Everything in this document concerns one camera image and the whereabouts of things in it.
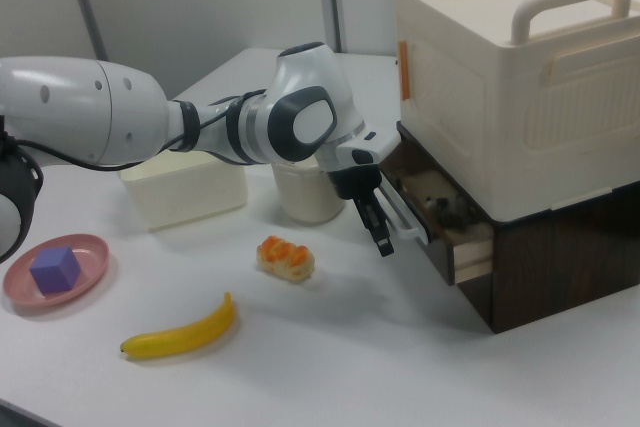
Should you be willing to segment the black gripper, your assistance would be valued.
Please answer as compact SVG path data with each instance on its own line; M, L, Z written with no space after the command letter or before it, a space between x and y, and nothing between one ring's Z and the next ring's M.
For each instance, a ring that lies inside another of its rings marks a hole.
M328 173L337 196L354 200L364 227L368 230L382 257L394 253L387 217L374 190L379 187L382 175L376 165L350 167Z

